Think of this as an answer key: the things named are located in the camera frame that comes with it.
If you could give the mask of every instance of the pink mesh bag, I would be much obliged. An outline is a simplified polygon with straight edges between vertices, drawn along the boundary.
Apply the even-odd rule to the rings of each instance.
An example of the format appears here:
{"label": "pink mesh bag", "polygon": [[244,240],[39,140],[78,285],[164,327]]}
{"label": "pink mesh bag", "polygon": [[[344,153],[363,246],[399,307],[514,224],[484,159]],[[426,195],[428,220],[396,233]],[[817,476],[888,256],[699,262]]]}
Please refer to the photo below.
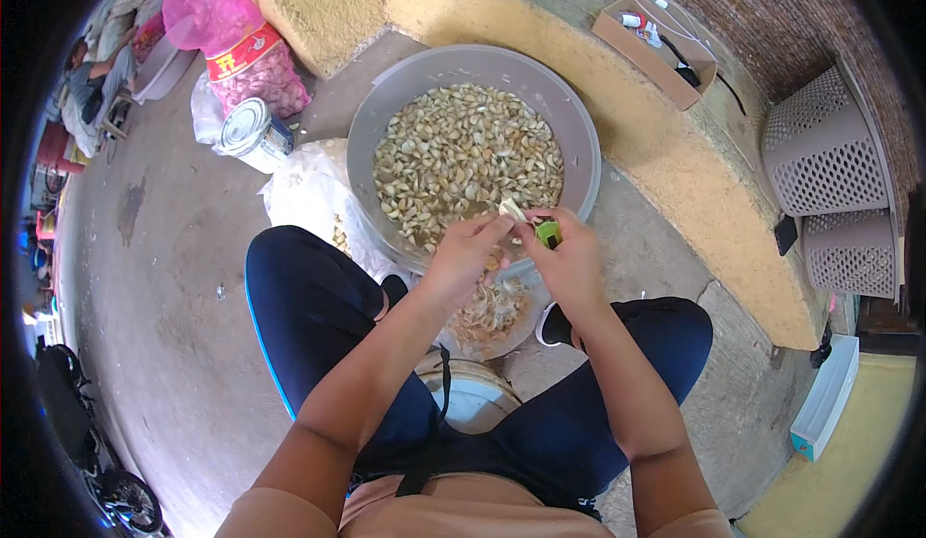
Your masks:
{"label": "pink mesh bag", "polygon": [[[164,0],[161,11],[170,42],[183,50],[202,50],[209,60],[212,90],[225,115],[251,97],[264,100],[280,117],[295,115],[311,100],[295,74],[286,43],[278,40],[265,46],[255,38],[266,21],[253,1]],[[275,30],[273,37],[279,37]],[[236,66],[223,68],[223,77],[212,73],[216,61],[235,63],[228,59],[232,51],[243,56]]]}

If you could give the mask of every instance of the green peeler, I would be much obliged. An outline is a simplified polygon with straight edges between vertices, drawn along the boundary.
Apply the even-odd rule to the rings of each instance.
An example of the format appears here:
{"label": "green peeler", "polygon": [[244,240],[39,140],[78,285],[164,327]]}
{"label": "green peeler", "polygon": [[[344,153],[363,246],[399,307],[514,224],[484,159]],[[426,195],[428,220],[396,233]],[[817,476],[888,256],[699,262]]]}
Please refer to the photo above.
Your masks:
{"label": "green peeler", "polygon": [[556,220],[547,218],[544,222],[535,226],[534,232],[537,233],[537,238],[540,239],[540,242],[550,250],[553,250],[563,242],[563,235],[559,231],[559,222]]}

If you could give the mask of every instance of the white cable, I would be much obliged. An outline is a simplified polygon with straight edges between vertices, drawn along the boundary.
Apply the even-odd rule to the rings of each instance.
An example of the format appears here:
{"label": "white cable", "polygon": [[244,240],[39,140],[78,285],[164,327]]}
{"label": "white cable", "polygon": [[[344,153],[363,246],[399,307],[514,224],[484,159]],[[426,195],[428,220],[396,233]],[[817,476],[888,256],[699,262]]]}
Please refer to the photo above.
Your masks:
{"label": "white cable", "polygon": [[[671,1],[669,1],[669,0],[664,0],[664,1],[666,2],[667,5],[668,5],[669,3],[671,3]],[[647,15],[649,15],[649,18],[650,18],[650,19],[652,19],[654,22],[660,24],[664,29],[668,29],[669,31],[671,31],[671,32],[674,33],[675,35],[679,36],[680,38],[684,38],[684,39],[689,40],[689,41],[694,41],[695,43],[697,43],[698,45],[700,45],[701,47],[703,47],[703,48],[705,49],[705,51],[707,51],[708,54],[711,56],[711,58],[714,59],[715,62],[717,62],[718,64],[721,62],[721,60],[717,58],[717,56],[714,54],[714,51],[713,51],[712,48],[710,47],[710,41],[708,41],[708,40],[702,40],[702,39],[701,39],[700,37],[698,37],[697,35],[693,35],[693,33],[692,33],[692,32],[689,32],[689,31],[688,31],[688,28],[686,28],[684,25],[682,25],[671,13],[668,12],[668,10],[663,9],[663,11],[666,12],[666,15],[668,15],[668,18],[671,19],[672,22],[675,23],[675,24],[678,26],[678,28],[681,29],[681,31],[684,31],[685,33],[681,33],[681,32],[679,32],[679,31],[676,31],[676,30],[673,29],[671,26],[667,26],[666,24],[664,24],[664,23],[662,23],[661,21],[659,21],[658,17],[656,17],[654,14],[650,13],[650,12],[643,6],[642,2],[638,1],[637,4],[640,5],[640,9],[642,9]],[[689,23],[689,25],[691,26],[691,29],[693,29],[695,32],[697,32],[697,26],[696,26],[695,23],[692,21],[692,19],[688,16],[688,14],[685,12],[685,10],[681,9],[681,8],[678,7],[677,5],[675,5],[675,7],[681,12],[681,14],[683,14],[683,15],[685,16],[685,19],[688,20],[688,23]]]}

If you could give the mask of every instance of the cardboard box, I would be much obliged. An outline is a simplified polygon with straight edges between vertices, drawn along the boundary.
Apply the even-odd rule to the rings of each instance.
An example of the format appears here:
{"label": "cardboard box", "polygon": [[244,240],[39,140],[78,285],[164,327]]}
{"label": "cardboard box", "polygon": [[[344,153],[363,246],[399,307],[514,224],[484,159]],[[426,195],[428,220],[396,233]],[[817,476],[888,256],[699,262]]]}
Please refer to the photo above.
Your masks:
{"label": "cardboard box", "polygon": [[[659,35],[671,41],[672,45],[685,57],[697,74],[701,85],[693,88],[675,71],[679,59],[669,46],[664,43],[661,48],[656,49],[645,40],[638,38],[633,30],[621,25],[617,14],[625,11],[642,14],[647,21],[651,21],[652,17],[646,12],[654,14],[659,19],[659,21],[654,21]],[[671,22],[671,18],[652,1],[616,0],[598,15],[592,26],[592,33],[631,60],[642,73],[666,93],[669,99],[678,105],[679,109],[687,110],[701,99],[701,95],[714,81],[717,76],[717,62],[700,43],[672,33],[666,29],[665,25],[660,25],[660,22]]]}

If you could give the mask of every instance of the open can lid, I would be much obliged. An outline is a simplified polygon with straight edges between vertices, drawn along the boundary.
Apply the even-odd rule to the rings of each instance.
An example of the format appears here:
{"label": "open can lid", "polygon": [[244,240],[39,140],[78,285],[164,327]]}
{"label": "open can lid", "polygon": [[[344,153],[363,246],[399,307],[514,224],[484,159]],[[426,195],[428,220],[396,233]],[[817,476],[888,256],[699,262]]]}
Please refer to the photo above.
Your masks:
{"label": "open can lid", "polygon": [[248,98],[236,105],[222,124],[220,147],[228,155],[247,153],[258,143],[271,123],[271,112],[260,98]]}

